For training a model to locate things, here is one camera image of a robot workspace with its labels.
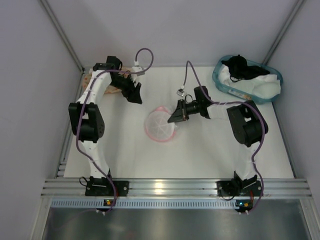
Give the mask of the pink floral mesh laundry bag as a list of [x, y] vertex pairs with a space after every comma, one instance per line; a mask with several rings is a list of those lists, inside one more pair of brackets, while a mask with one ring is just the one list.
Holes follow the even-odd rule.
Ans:
[[[130, 68], [130, 67], [123, 67], [122, 71], [125, 71], [125, 73], [120, 73], [120, 75], [127, 77], [129, 75], [129, 72], [131, 72], [131, 70], [132, 70], [132, 68]], [[89, 86], [90, 80], [92, 78], [92, 72], [93, 72], [93, 68], [90, 68], [88, 73], [82, 79], [81, 84], [82, 84], [82, 88], [84, 91]], [[120, 89], [118, 89], [114, 86], [111, 86], [111, 85], [109, 85], [104, 91], [105, 94], [116, 94], [119, 92], [121, 92]]]

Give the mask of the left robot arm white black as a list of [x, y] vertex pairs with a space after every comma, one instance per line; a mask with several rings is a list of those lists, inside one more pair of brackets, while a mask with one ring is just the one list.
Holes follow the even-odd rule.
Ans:
[[92, 179], [103, 179], [110, 173], [102, 147], [105, 122], [99, 104], [108, 87], [120, 90], [130, 103], [143, 103], [139, 76], [145, 70], [137, 61], [132, 70], [123, 70], [123, 63], [115, 56], [108, 56], [105, 63], [96, 63], [91, 72], [88, 86], [82, 96], [68, 106], [72, 133], [76, 137], [77, 150], [87, 157]]

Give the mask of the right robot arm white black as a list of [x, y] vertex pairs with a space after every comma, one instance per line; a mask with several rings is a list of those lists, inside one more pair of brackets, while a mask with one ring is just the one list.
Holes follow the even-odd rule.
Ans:
[[195, 99], [191, 102], [180, 99], [168, 123], [179, 123], [190, 115], [200, 114], [209, 120], [225, 120], [230, 123], [235, 140], [241, 145], [232, 181], [241, 189], [254, 184], [258, 173], [255, 157], [262, 148], [268, 124], [252, 100], [214, 103], [205, 86], [193, 89]]

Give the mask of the blue plastic laundry basket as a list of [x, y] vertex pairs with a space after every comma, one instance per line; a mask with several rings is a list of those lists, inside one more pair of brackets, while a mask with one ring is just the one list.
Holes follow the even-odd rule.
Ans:
[[[216, 64], [216, 66], [215, 66], [215, 68], [213, 70], [213, 73], [212, 73], [212, 80], [213, 80], [213, 82], [215, 84], [215, 87], [218, 90], [220, 90], [221, 92], [223, 92], [223, 93], [230, 94], [230, 95], [233, 95], [235, 97], [238, 97], [238, 98], [241, 98], [241, 99], [244, 99], [244, 100], [253, 100], [256, 104], [264, 104], [264, 103], [270, 103], [270, 102], [275, 101], [280, 94], [278, 94], [275, 97], [270, 98], [270, 99], [262, 99], [262, 98], [259, 98], [259, 97], [256, 97], [256, 96], [251, 96], [251, 95], [246, 95], [246, 94], [240, 94], [240, 93], [233, 92], [229, 87], [223, 86], [219, 82], [218, 73], [219, 73], [219, 70], [221, 70], [223, 65], [224, 65], [224, 64], [221, 63], [221, 61], [222, 60], [228, 60], [229, 58], [231, 58], [233, 56], [236, 56], [236, 55], [223, 56], [221, 59], [219, 59], [218, 63]], [[248, 66], [259, 66], [259, 67], [262, 67], [262, 68], [270, 71], [270, 74], [277, 75], [278, 79], [280, 80], [280, 85], [281, 85], [281, 89], [282, 89], [283, 76], [278, 70], [276, 70], [276, 69], [274, 69], [272, 67], [269, 67], [267, 65], [252, 61], [252, 60], [248, 60], [248, 59], [246, 59], [246, 60], [247, 60], [247, 65]]]

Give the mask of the black garment in basket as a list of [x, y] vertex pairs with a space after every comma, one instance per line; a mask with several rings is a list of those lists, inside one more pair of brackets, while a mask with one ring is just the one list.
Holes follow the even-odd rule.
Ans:
[[222, 60], [221, 63], [228, 67], [230, 73], [230, 80], [237, 83], [242, 80], [252, 80], [259, 76], [266, 76], [270, 71], [257, 66], [249, 66], [247, 60], [241, 55], [232, 56], [228, 60]]

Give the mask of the white garment in basket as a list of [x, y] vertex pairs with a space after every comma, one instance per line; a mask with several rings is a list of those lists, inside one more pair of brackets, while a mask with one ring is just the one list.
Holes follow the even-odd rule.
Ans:
[[218, 81], [223, 87], [229, 87], [241, 95], [251, 95], [264, 100], [271, 99], [281, 93], [281, 81], [276, 74], [260, 75], [252, 79], [231, 77], [229, 68], [225, 65], [218, 72]]

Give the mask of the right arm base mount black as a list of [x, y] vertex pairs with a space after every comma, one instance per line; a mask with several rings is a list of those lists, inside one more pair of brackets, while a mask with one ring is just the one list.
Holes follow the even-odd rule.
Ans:
[[249, 179], [242, 179], [235, 171], [233, 172], [233, 178], [219, 180], [216, 186], [218, 196], [226, 201], [230, 201], [235, 197], [259, 197], [263, 190], [256, 174]]

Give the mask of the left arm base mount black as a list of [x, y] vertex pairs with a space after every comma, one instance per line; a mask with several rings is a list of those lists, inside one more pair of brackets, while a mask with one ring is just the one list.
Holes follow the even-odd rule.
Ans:
[[79, 183], [85, 187], [85, 196], [89, 197], [126, 197], [129, 192], [129, 181], [114, 180], [112, 183], [105, 178], [94, 178], [90, 176], [89, 179], [84, 176], [79, 178]]

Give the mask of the left aluminium frame post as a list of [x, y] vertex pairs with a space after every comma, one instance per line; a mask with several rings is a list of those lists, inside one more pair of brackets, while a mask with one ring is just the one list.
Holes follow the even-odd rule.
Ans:
[[38, 0], [39, 5], [42, 7], [44, 12], [46, 13], [49, 21], [53, 24], [53, 27], [58, 34], [60, 40], [62, 41], [63, 45], [65, 46], [67, 52], [69, 53], [70, 57], [72, 58], [73, 62], [75, 63], [78, 70], [83, 73], [85, 71], [84, 66], [82, 65], [78, 55], [76, 54], [68, 36], [66, 35], [60, 21], [58, 20], [55, 12], [53, 11], [50, 3], [47, 0]]

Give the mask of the aluminium frame post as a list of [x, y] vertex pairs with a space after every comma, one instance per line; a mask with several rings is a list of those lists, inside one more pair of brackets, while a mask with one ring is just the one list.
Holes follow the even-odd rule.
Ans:
[[279, 31], [277, 32], [274, 41], [272, 42], [269, 50], [267, 51], [262, 64], [268, 65], [271, 61], [272, 57], [276, 53], [277, 49], [279, 48], [281, 42], [285, 38], [288, 30], [294, 23], [295, 19], [298, 17], [300, 11], [303, 9], [304, 5], [306, 4], [307, 0], [295, 0], [293, 3], [292, 8], [290, 9], [287, 17], [285, 18], [283, 24], [281, 25]]
[[39, 5], [42, 7], [44, 12], [46, 13], [49, 21], [53, 24], [53, 27], [58, 34], [60, 40], [62, 41], [63, 45], [65, 46], [67, 52], [69, 53], [70, 57], [72, 58], [73, 62], [75, 63], [78, 70], [83, 73], [85, 71], [84, 66], [82, 65], [78, 55], [76, 54], [68, 36], [66, 35], [60, 21], [58, 20], [55, 12], [53, 11], [50, 3], [47, 0], [38, 0]]

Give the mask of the aluminium front rail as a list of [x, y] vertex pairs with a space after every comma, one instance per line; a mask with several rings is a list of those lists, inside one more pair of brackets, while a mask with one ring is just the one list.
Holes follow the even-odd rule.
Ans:
[[[122, 189], [129, 198], [217, 198], [219, 179], [127, 178]], [[310, 199], [308, 182], [301, 178], [267, 178], [263, 180], [266, 199]], [[77, 178], [44, 181], [41, 197], [83, 197], [85, 187]]]

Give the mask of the right aluminium frame post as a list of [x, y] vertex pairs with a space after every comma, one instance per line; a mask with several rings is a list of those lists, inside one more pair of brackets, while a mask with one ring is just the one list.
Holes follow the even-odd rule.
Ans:
[[303, 9], [304, 5], [306, 4], [307, 0], [295, 0], [293, 3], [292, 8], [290, 9], [287, 17], [285, 18], [283, 24], [281, 25], [279, 31], [277, 32], [274, 41], [272, 42], [269, 50], [267, 51], [262, 64], [268, 65], [271, 61], [272, 57], [276, 53], [277, 49], [279, 48], [281, 42], [285, 38], [288, 30], [294, 23], [295, 19], [298, 17], [300, 11]]

